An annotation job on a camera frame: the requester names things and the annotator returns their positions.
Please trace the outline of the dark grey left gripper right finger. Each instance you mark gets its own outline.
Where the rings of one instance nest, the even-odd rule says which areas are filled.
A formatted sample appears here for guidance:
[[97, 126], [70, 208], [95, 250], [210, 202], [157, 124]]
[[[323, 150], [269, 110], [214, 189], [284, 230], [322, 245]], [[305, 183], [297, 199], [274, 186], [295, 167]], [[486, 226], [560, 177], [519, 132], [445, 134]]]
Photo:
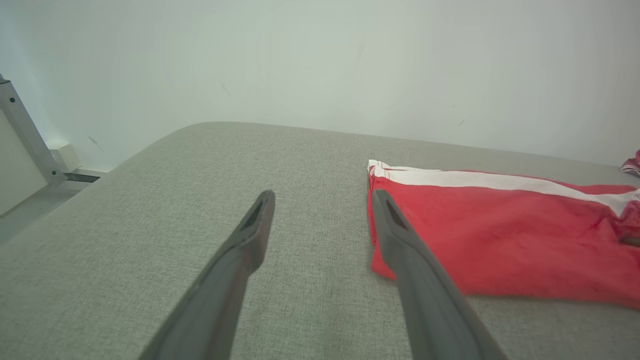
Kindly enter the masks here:
[[395, 276], [413, 360], [507, 360], [392, 196], [371, 194], [382, 260]]

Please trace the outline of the red jersey with white trim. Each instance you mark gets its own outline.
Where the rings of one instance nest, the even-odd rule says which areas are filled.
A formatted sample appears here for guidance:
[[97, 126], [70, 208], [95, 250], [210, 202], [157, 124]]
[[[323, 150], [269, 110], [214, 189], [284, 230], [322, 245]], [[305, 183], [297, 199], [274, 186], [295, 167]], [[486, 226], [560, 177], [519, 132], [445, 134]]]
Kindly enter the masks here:
[[624, 164], [622, 164], [620, 171], [640, 179], [640, 149], [636, 151], [634, 157], [628, 158]]

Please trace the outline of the red shorts with white stripe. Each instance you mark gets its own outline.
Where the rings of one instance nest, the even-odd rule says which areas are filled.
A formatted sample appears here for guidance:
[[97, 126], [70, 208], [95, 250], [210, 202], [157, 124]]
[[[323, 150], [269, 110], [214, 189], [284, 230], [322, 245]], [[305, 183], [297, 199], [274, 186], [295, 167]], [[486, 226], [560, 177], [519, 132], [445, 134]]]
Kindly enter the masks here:
[[368, 162], [466, 296], [606, 303], [640, 310], [640, 187], [425, 170]]

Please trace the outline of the grey metal frame leg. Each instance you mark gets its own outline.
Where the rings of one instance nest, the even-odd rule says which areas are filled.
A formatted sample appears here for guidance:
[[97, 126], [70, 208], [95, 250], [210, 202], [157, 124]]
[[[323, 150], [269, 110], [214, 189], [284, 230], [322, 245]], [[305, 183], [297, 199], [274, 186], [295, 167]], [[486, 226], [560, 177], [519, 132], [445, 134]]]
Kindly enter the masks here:
[[3, 111], [30, 160], [48, 186], [59, 186], [67, 180], [52, 156], [37, 126], [29, 115], [11, 80], [0, 74], [0, 110]]

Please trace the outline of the small white box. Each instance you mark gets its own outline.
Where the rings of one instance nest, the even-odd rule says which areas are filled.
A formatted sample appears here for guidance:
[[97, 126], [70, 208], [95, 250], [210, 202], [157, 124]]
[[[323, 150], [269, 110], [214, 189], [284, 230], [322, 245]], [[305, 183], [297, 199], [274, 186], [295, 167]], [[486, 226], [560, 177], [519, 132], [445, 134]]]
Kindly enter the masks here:
[[82, 166], [75, 148], [68, 142], [48, 145], [48, 150], [63, 173], [73, 173]]

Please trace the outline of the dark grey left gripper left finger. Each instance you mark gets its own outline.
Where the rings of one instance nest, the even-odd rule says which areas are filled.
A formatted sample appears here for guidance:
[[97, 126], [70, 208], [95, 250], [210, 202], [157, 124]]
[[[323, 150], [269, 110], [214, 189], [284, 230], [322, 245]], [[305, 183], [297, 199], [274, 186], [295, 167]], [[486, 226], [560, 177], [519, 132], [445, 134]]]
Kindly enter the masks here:
[[249, 277], [263, 264], [275, 193], [263, 191], [164, 321], [140, 360], [229, 360]]

